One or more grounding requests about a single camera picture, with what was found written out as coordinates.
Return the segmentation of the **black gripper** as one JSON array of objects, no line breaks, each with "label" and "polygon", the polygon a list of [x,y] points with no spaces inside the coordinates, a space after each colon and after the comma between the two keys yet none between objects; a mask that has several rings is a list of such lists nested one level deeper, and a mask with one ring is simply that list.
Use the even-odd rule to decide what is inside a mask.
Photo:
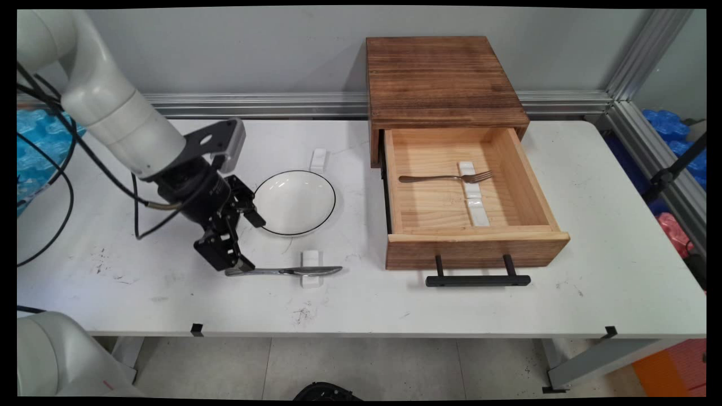
[{"label": "black gripper", "polygon": [[194,158],[155,175],[151,181],[158,185],[157,192],[164,200],[179,203],[181,215],[204,228],[193,247],[215,270],[249,272],[256,266],[240,251],[239,218],[214,217],[227,203],[227,211],[243,216],[253,228],[264,228],[266,221],[254,203],[255,193],[235,175],[225,179],[205,158]]}]

